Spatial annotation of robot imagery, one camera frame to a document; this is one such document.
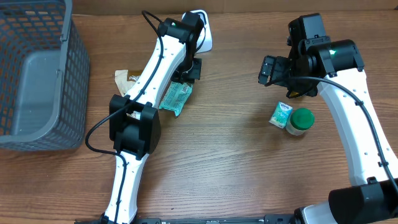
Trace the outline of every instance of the plastic container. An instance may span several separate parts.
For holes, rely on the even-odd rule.
[[[304,134],[304,132],[310,129],[315,122],[313,113],[306,109],[297,109],[290,115],[290,118],[286,124],[286,130],[295,136]]]
[[[78,147],[89,63],[72,0],[1,1],[0,148]]]

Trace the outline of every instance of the gray plastic basket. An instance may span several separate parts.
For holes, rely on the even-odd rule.
[[[72,0],[0,1],[0,148],[78,147],[89,63]]]

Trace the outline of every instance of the wooden tabletop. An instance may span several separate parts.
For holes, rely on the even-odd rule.
[[[286,89],[257,83],[266,55],[287,56],[287,24],[311,12],[210,14],[211,52],[182,114],[162,111],[162,137],[141,179],[139,217],[255,217],[292,213],[349,187],[348,166],[322,98],[288,100]],[[180,15],[161,16],[161,19]],[[398,11],[324,12],[332,40],[352,39],[391,147],[398,152]],[[90,54],[86,127],[108,114],[115,70],[140,70],[155,34],[141,16],[76,16]],[[313,111],[295,138],[268,120],[278,101]],[[92,136],[112,150],[108,124]],[[0,151],[0,223],[61,224],[100,217],[110,199],[115,158],[86,146],[55,152]],[[385,223],[397,223],[389,220]]]

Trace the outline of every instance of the jar with green lid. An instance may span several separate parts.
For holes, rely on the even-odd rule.
[[[315,121],[313,113],[306,109],[297,109],[290,115],[286,124],[286,130],[293,135],[299,136],[310,129]]]

